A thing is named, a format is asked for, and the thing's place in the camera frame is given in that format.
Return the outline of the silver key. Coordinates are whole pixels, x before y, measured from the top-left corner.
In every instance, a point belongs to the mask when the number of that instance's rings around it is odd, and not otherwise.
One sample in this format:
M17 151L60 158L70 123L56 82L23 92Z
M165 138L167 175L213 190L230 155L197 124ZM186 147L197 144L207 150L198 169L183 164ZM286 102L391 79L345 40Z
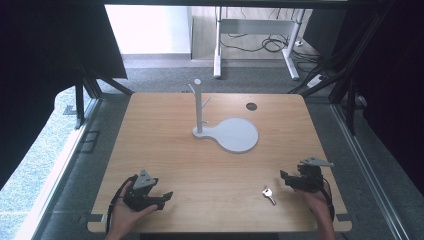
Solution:
M267 198L273 205L276 205L276 201L273 198L273 192L270 188L265 186L262 190L262 195Z

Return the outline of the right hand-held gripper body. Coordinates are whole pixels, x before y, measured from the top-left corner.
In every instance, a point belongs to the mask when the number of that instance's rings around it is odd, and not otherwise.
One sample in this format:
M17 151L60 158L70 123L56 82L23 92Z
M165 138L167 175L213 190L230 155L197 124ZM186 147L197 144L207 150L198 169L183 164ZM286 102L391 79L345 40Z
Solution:
M297 170L300 178L295 183L295 187L307 192L317 192L324 187L324 177L322 167L333 167L334 164L317 157L310 157L300 161Z

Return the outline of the white key stand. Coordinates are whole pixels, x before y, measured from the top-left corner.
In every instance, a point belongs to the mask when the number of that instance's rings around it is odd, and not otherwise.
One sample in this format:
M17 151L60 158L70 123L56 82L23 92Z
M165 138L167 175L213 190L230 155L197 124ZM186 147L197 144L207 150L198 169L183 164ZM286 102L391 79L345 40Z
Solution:
M192 134L197 139L215 141L222 149L235 154L242 154L253 149L259 140L256 126L249 120L232 117L219 122L212 127L205 127L207 121L203 119L203 108L210 101L208 97L202 100L202 81L195 79L188 84L195 99L196 125Z

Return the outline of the person's right hand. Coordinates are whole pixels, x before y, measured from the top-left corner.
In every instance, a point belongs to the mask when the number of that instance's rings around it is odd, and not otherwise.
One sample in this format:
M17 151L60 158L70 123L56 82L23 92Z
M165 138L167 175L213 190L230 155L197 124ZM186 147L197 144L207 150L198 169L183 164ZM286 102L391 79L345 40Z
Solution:
M319 220L331 220L330 208L328 207L327 199L321 191L311 193L300 189L295 189L301 198L306 202L310 211Z

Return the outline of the black metal frame strut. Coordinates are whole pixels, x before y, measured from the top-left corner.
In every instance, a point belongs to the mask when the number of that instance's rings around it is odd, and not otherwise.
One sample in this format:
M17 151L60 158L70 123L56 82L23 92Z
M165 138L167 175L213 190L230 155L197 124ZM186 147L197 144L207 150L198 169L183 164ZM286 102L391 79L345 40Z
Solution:
M289 94L300 94L306 98L334 85L328 99L331 103L340 103L347 97L345 126L351 134L355 134L356 83L353 72L358 70L360 59L394 1L346 0L344 7L315 9L312 13L312 26L319 27L321 31L321 36L318 36L318 31L315 30L317 38L320 42L327 40L335 49ZM315 87L308 88L307 83L318 74L324 75L326 79Z
M75 83L76 129L80 129L86 122L84 92L87 92L89 97L94 99L99 99L103 94L99 84L97 83L98 79L127 96L131 96L133 94L132 90L117 82L112 77L100 74L94 70L87 70L82 65L79 65L79 77Z

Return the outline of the black curtain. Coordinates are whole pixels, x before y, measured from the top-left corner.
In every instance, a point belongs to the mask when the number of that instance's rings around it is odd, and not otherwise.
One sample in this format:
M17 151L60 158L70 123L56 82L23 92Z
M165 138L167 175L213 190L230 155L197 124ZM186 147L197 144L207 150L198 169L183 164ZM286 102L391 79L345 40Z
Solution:
M104 0L0 0L0 188L85 79L124 78Z
M389 2L352 75L368 125L424 195L424 0Z

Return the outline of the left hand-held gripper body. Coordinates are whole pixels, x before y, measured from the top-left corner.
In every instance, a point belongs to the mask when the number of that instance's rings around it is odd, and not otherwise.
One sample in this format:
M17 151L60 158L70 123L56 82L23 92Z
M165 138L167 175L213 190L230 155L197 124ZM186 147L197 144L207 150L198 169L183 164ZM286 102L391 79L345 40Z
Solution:
M142 170L130 185L124 196L124 203L134 211L141 211L145 208L157 205L160 206L157 197L150 197L149 193L157 184L157 179L153 178L146 170Z

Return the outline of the white power strip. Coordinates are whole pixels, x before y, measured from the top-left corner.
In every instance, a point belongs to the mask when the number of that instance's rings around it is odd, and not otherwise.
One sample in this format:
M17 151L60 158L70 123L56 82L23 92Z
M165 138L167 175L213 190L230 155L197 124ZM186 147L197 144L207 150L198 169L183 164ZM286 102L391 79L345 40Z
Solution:
M326 79L326 77L324 75L318 74L317 76L315 76L313 79L311 79L307 83L307 87L308 88L313 88L313 87L315 87L316 85L318 85L319 83L321 83L325 79Z

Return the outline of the white desk frame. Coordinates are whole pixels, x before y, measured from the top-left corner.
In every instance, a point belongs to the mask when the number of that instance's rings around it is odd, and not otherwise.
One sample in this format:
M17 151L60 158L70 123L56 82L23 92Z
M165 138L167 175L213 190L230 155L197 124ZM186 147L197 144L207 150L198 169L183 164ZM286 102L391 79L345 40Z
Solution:
M293 80L299 79L298 71L291 58L298 33L303 23L306 10L300 9L294 20L252 20L224 19L222 8L216 13L216 41L213 62L213 76L221 77L221 35L222 34L253 34L253 35L283 35L288 37L288 45L281 50L286 66Z

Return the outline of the person's left hand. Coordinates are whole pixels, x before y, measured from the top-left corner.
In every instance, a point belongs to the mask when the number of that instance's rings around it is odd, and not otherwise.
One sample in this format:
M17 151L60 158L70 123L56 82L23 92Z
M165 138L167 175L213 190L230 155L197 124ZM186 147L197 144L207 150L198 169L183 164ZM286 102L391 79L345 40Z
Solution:
M152 205L139 212L132 211L123 201L123 197L130 185L131 181L123 187L118 195L111 214L109 232L130 233L144 217L157 209L157 205Z

